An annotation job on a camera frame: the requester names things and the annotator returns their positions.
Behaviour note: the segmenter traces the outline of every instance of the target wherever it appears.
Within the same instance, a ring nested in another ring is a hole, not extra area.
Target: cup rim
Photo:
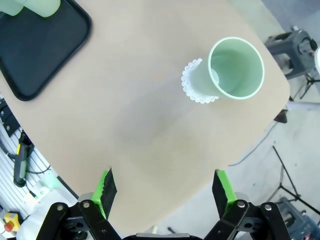
[[[229,39],[237,39],[237,40],[240,40],[240,41],[243,41],[245,42],[246,44],[248,44],[254,51],[255,53],[258,55],[259,59],[260,59],[260,62],[261,62],[261,66],[262,66],[262,76],[261,76],[261,80],[260,80],[260,85],[258,86],[258,88],[253,92],[251,93],[250,95],[247,95],[247,96],[233,96],[229,93],[227,93],[226,91],[224,91],[221,87],[219,87],[219,85],[214,81],[214,76],[211,72],[211,57],[212,57],[212,54],[214,52],[214,50],[216,49],[216,47],[222,43],[223,41],[225,40],[229,40]],[[209,72],[209,75],[210,75],[210,79],[212,81],[212,83],[214,84],[214,86],[225,96],[231,98],[231,99],[236,99],[236,100],[243,100],[243,99],[249,99],[251,98],[252,96],[254,96],[262,87],[262,84],[264,83],[264,79],[265,79],[265,65],[264,65],[264,61],[260,55],[260,53],[258,52],[258,50],[250,43],[248,42],[247,40],[243,39],[243,38],[240,38],[240,37],[237,37],[237,36],[228,36],[228,37],[224,37],[222,39],[220,39],[219,41],[217,41],[213,47],[211,48],[210,50],[210,53],[209,53],[209,56],[208,56],[208,61],[207,61],[207,64],[208,64],[208,72]]]

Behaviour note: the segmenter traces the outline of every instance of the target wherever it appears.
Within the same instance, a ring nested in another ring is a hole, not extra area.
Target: paper coaster
[[[216,99],[218,99],[218,96],[211,96],[211,95],[203,95],[202,93],[194,90],[191,85],[190,81],[190,74],[193,70],[197,68],[197,66],[202,62],[202,59],[199,58],[198,60],[193,60],[192,62],[189,62],[187,66],[185,66],[184,71],[182,72],[182,86],[183,91],[185,94],[190,97],[191,100],[195,101],[196,103],[201,104],[208,104],[214,102]]]

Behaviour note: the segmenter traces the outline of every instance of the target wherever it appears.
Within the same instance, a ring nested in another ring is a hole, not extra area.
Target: cup
[[[242,38],[226,37],[191,72],[190,83],[203,95],[243,100],[260,90],[264,77],[264,63],[256,48]]]
[[[61,0],[11,0],[22,4],[26,8],[47,18],[53,15],[60,7]]]
[[[0,0],[0,12],[4,12],[10,16],[15,16],[23,9],[23,5],[13,0]]]

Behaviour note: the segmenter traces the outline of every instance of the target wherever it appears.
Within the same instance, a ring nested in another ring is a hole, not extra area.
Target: bolt
[[[264,206],[264,209],[267,211],[271,211],[272,207],[269,204],[267,204]]]
[[[238,205],[239,208],[244,208],[246,206],[243,201],[238,201],[237,205]]]
[[[90,206],[90,203],[88,203],[87,201],[83,203],[84,208],[88,208],[89,206]]]
[[[61,211],[62,209],[64,209],[64,206],[62,206],[61,204],[59,204],[59,205],[56,207],[56,209],[57,209],[58,211]]]

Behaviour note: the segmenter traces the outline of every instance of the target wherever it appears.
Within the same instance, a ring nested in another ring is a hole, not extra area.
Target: beige tabletop
[[[87,44],[34,100],[0,90],[21,126],[78,194],[112,166],[110,222],[143,231],[234,163],[289,98],[263,43],[224,0],[78,0],[92,18]],[[200,104],[183,92],[184,66],[219,39],[251,42],[265,80],[249,100]]]

